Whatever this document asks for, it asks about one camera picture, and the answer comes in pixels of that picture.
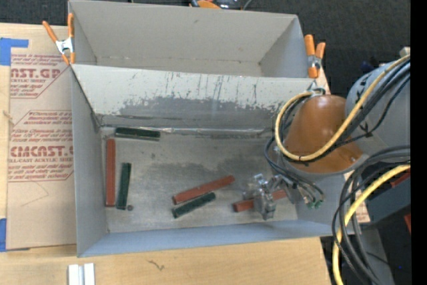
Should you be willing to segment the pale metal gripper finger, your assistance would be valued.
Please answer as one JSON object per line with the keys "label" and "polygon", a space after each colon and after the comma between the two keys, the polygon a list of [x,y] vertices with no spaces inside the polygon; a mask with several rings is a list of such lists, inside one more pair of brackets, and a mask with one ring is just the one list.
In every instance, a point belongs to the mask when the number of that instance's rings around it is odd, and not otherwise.
{"label": "pale metal gripper finger", "polygon": [[272,194],[262,194],[254,198],[254,209],[263,220],[270,220],[276,211],[276,202]]}
{"label": "pale metal gripper finger", "polygon": [[263,174],[256,174],[251,177],[243,191],[245,200],[255,199],[264,195],[271,194],[269,180]]}

